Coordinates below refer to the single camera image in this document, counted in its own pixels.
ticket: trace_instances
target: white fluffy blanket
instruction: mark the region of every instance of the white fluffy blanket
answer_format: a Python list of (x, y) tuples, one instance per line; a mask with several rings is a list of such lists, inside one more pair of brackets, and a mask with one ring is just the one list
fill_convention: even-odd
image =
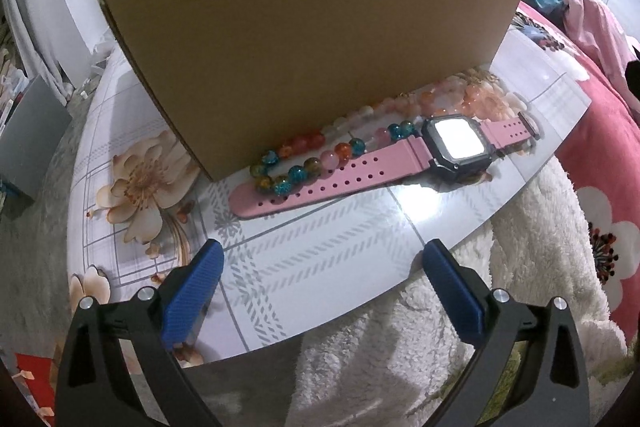
[[(590, 374), (626, 355), (593, 268), (587, 222), (554, 157), (489, 222), (454, 248), (460, 264), (517, 300), (569, 302)], [(287, 427), (419, 427), (473, 348), (458, 340), (427, 277), (305, 334)], [(590, 378), (595, 423), (625, 382)]]

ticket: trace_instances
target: gray concrete floor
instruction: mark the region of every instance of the gray concrete floor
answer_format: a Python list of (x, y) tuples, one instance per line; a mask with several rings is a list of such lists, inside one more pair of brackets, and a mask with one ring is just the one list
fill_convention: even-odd
[[(66, 214), (73, 166), (91, 105), (75, 95), (73, 118), (35, 201), (7, 198), (0, 215), (0, 349), (52, 357), (71, 317), (66, 273)], [(193, 367), (188, 378), (225, 427), (282, 427), (295, 385), (301, 337), (221, 362)], [(134, 383), (147, 412), (162, 419), (143, 378)]]

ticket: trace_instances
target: brown cardboard panel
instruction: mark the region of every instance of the brown cardboard panel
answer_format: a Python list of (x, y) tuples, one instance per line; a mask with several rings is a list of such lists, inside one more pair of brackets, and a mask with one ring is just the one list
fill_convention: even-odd
[(364, 104), (492, 60), (519, 0), (102, 0), (213, 180)]

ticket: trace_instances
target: watch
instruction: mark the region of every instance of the watch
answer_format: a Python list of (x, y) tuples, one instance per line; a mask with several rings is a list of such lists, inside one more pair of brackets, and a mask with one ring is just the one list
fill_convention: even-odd
[(388, 147), (345, 162), (329, 177), (301, 185), (289, 196), (261, 194), (252, 182), (235, 188), (229, 208), (239, 217), (257, 217), (296, 206), (344, 196), (429, 170), (456, 183), (486, 171), (496, 156), (531, 138), (535, 124), (520, 112), (516, 118), (478, 122), (461, 114), (426, 120), (421, 136), (410, 136)]

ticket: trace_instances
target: watch face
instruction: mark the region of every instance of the watch face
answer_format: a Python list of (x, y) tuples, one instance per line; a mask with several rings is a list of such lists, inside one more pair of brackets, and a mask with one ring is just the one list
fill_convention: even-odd
[(447, 182), (459, 182), (485, 171), (495, 150), (480, 124), (461, 114), (425, 121), (422, 139), (433, 156), (433, 170)]
[(449, 118), (434, 122), (434, 126), (452, 160), (473, 158), (486, 152), (484, 144), (468, 121)]

